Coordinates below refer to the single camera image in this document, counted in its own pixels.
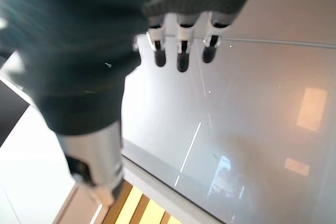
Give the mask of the right robot hand black cloth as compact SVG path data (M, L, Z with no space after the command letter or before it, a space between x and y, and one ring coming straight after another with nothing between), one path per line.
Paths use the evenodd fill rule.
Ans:
M73 178L111 206L123 185L121 107L125 78L141 62L136 37L148 33L163 64L163 21L178 17L178 64L186 70L202 12L221 35L247 0L1 0L1 52L21 66L6 75L32 98L56 134Z

